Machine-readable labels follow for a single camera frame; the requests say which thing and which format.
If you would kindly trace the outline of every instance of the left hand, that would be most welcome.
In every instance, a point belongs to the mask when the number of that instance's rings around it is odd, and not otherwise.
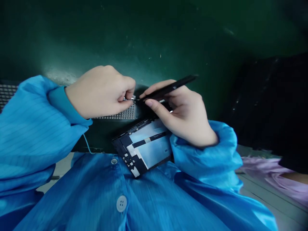
[[[111,116],[128,109],[136,82],[121,75],[112,66],[97,66],[83,74],[75,83],[65,88],[65,93],[85,119]]]

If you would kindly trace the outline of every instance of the metal mesh grille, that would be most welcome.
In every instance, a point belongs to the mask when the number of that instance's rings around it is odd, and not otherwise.
[[[17,89],[18,86],[0,84],[0,112],[7,102],[13,97]]]
[[[136,119],[136,103],[134,102],[128,109],[119,114],[112,115],[112,116],[104,116],[104,117],[96,117],[94,119],[129,119],[134,120]]]
[[[7,102],[14,96],[15,92],[17,91],[18,86],[15,85],[7,85],[7,84],[0,84],[0,113],[2,109],[7,104]],[[135,115],[136,105],[135,102],[130,108],[127,110],[113,116],[104,116],[104,117],[97,117],[94,119],[126,119],[126,120],[134,120],[136,119]]]

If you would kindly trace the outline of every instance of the right hand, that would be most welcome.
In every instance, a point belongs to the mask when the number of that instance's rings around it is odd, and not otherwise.
[[[156,83],[141,94],[140,98],[174,82],[175,80],[166,80]],[[218,143],[217,135],[209,125],[201,95],[182,86],[166,94],[165,97],[173,109],[172,113],[154,99],[147,99],[145,104],[157,114],[173,134],[198,148]]]

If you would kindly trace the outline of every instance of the striped fabric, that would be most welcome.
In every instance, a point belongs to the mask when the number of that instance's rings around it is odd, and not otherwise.
[[[175,163],[138,180],[115,154],[75,153],[67,174],[36,192],[89,125],[71,124],[67,107],[51,102],[57,88],[30,78],[0,114],[0,230],[277,230],[266,207],[238,194],[236,136],[214,121],[217,146],[198,150],[172,135]]]

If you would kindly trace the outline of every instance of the pink cloth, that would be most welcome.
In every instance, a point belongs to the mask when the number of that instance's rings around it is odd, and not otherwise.
[[[303,184],[281,176],[294,172],[278,165],[280,159],[242,157],[244,173],[262,182],[267,182],[283,194],[308,208],[308,184]]]

